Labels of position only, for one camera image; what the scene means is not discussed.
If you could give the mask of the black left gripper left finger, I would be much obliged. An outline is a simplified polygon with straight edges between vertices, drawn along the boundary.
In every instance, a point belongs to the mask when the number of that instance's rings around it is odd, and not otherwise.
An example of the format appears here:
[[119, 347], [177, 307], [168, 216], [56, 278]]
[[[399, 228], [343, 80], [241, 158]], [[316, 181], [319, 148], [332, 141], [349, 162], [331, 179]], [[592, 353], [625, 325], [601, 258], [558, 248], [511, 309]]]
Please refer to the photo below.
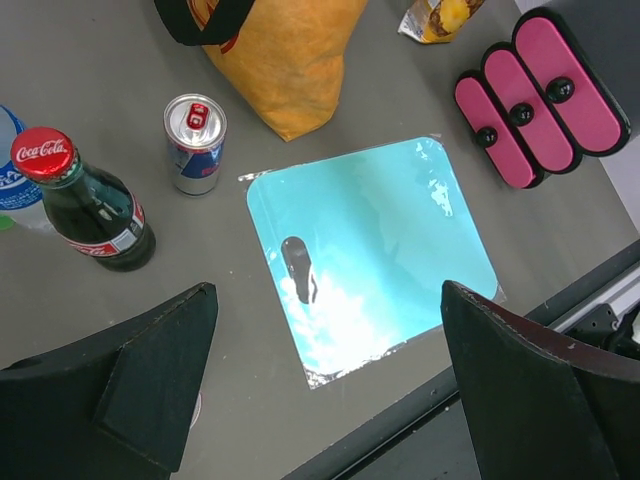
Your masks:
[[202, 282], [1, 371], [4, 473], [179, 470], [218, 316]]

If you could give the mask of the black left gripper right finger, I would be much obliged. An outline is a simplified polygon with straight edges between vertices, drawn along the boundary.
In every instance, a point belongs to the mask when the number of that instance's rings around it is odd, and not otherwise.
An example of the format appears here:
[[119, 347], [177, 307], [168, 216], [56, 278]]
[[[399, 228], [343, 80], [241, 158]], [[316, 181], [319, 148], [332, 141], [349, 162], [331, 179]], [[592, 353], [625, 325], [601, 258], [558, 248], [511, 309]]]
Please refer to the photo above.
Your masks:
[[484, 479], [636, 479], [639, 362], [454, 282], [441, 314]]

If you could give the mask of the glass cola bottle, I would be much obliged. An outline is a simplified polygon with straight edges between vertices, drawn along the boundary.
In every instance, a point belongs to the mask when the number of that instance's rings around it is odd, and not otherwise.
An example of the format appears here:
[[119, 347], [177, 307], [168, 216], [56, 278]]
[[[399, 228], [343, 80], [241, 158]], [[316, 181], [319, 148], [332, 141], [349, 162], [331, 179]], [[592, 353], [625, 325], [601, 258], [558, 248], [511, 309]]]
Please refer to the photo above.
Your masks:
[[49, 222], [72, 248], [116, 272], [151, 260], [156, 237], [140, 202], [119, 178], [84, 162], [66, 134], [28, 128], [16, 136], [10, 154], [17, 170], [40, 188]]

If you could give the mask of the energy drink can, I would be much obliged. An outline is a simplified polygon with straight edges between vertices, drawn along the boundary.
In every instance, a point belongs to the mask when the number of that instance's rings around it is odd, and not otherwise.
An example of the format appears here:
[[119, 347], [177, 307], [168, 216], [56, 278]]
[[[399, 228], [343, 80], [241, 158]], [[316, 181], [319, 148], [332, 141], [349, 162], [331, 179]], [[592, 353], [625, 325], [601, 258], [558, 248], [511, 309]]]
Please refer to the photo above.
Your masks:
[[170, 177], [177, 190], [198, 197], [217, 183], [228, 121], [221, 106], [203, 94], [172, 99], [163, 114]]

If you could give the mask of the orange canvas bag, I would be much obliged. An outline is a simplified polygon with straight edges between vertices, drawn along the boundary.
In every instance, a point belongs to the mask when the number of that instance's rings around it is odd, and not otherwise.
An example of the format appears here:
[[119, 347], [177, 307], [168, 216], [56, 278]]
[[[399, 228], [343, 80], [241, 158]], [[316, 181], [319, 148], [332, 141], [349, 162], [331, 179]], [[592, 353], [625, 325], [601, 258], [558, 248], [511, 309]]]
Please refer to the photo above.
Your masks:
[[204, 49], [256, 114], [283, 140], [333, 117], [360, 0], [158, 1], [171, 37]]

